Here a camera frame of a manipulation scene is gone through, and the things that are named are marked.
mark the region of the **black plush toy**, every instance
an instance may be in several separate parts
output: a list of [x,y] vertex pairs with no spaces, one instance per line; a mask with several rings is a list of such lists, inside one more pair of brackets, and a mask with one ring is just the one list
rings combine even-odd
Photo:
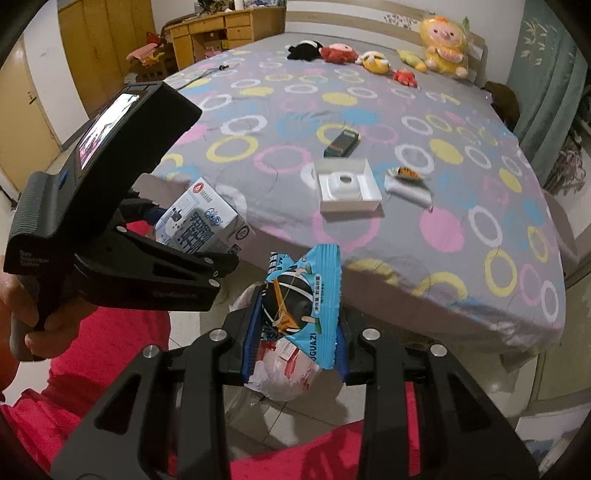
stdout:
[[290,52],[287,60],[312,61],[320,58],[322,45],[313,40],[304,40],[297,45],[286,45],[285,48]]

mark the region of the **headboard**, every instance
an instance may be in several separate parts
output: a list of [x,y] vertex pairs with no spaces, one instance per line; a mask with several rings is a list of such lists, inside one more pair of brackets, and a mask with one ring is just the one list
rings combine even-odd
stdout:
[[[348,38],[422,54],[420,22],[429,15],[433,14],[388,0],[289,0],[285,31]],[[471,33],[471,81],[484,72],[485,63],[485,40]]]

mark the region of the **red plush toy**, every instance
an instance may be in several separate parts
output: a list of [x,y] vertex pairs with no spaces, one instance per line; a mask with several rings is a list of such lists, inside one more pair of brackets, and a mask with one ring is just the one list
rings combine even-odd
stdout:
[[407,69],[400,69],[394,72],[394,80],[398,83],[402,83],[407,87],[418,87],[417,79],[413,72],[409,72]]
[[344,43],[333,43],[328,47],[321,48],[320,56],[324,61],[340,64],[353,63],[358,57],[355,50]]

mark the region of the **lit screen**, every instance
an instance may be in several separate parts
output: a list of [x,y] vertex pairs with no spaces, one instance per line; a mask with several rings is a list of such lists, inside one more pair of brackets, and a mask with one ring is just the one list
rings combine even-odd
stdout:
[[139,95],[122,93],[92,125],[78,147],[82,168],[86,167],[86,164],[92,159],[101,143],[138,99]]

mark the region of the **bed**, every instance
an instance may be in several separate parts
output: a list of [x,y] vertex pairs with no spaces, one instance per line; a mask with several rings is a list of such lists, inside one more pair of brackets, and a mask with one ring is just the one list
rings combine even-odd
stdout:
[[[480,90],[420,74],[420,90],[357,65],[287,60],[287,33],[201,61],[173,87],[222,63],[232,68],[181,90],[203,109],[156,176],[213,185],[256,230],[243,260],[266,268],[270,251],[302,254],[337,242],[343,299],[379,319],[487,351],[545,348],[564,329],[565,292],[554,225],[516,138]],[[384,46],[348,41],[358,52]],[[313,160],[347,127],[355,158],[382,188],[372,215],[321,215]],[[388,168],[424,174],[432,213],[383,191]]]

